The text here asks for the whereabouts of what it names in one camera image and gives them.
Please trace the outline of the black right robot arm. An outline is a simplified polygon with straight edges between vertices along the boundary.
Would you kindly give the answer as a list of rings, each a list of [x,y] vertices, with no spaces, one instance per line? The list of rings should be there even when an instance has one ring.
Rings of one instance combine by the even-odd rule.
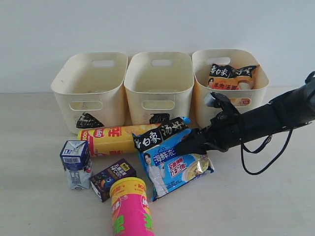
[[[242,143],[307,125],[315,119],[315,74],[311,72],[300,88],[245,113],[240,113],[222,93],[208,93],[205,103],[221,112],[209,126],[192,129],[176,144],[177,155],[205,154],[208,150],[226,152]]]

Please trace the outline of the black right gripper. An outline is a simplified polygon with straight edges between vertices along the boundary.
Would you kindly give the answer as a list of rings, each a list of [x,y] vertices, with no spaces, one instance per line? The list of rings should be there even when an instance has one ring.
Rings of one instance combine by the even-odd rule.
[[[239,112],[227,114],[222,111],[211,119],[211,124],[200,129],[193,128],[181,142],[175,145],[178,155],[206,154],[208,150],[226,152],[241,144]]]

